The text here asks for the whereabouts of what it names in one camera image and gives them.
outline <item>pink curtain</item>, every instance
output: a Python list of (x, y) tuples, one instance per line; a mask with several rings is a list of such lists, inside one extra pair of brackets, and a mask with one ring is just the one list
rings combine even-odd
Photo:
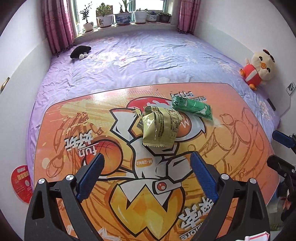
[(193, 34), (201, 0), (181, 0), (179, 32)]
[(42, 0), (43, 22), (53, 54), (59, 54), (74, 45), (67, 0)]

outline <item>stuffed toy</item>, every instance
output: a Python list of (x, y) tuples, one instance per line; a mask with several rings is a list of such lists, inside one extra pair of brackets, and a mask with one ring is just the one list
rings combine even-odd
[(73, 52), (70, 55), (70, 58), (84, 59), (89, 55), (90, 51), (91, 51), (90, 46), (80, 45), (73, 50)]
[(275, 61), (270, 53), (263, 49), (255, 52), (251, 63), (246, 58), (246, 66), (239, 73), (252, 90), (256, 90), (261, 81), (270, 80), (275, 74)]

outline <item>lap desk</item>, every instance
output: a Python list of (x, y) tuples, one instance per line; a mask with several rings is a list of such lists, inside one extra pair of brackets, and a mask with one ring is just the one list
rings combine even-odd
[[(214, 121), (181, 113), (171, 149), (143, 146), (137, 124), (144, 107), (171, 108), (171, 94), (211, 105)], [(191, 170), (193, 151), (233, 179), (256, 178), (266, 203), (278, 185), (278, 174), (266, 165), (273, 150), (260, 123), (240, 95), (221, 83), (124, 88), (51, 106), (40, 128), (34, 183), (75, 174), (100, 152), (105, 167), (82, 206), (104, 240), (190, 240), (213, 205)], [(75, 236), (61, 200), (58, 205)], [(233, 201), (220, 235), (235, 206)]]

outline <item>blue and white flower pot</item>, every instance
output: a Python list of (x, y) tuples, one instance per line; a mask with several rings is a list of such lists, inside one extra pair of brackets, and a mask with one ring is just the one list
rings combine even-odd
[(115, 21), (118, 25), (129, 25), (131, 22), (131, 12), (115, 14)]
[(146, 21), (149, 23), (155, 23), (157, 20), (157, 15), (147, 14)]
[(84, 27), (86, 32), (90, 32), (94, 28), (94, 22), (86, 23), (86, 24), (83, 25), (83, 27)]
[(113, 23), (113, 14), (106, 15), (104, 17), (97, 17), (97, 23), (100, 28), (110, 27)]

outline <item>plush chick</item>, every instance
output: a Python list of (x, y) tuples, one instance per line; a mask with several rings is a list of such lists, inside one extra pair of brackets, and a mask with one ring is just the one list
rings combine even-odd
[(275, 75), (275, 61), (267, 50), (255, 52), (251, 63), (246, 59), (246, 66), (240, 74), (252, 90), (256, 90), (262, 80), (268, 81)]

